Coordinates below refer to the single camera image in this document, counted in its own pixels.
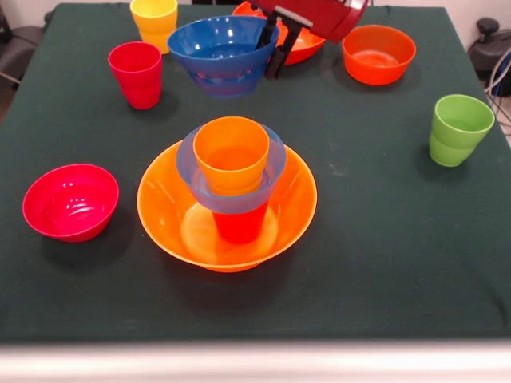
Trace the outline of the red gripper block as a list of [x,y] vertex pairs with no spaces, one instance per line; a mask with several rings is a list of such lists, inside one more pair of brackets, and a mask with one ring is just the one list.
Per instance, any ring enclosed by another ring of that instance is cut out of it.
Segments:
[[277,45],[267,64],[265,77],[276,79],[286,63],[303,28],[332,42],[341,41],[358,23],[369,5],[367,0],[254,0],[251,6],[267,15],[255,49],[275,47],[274,32],[279,28]]

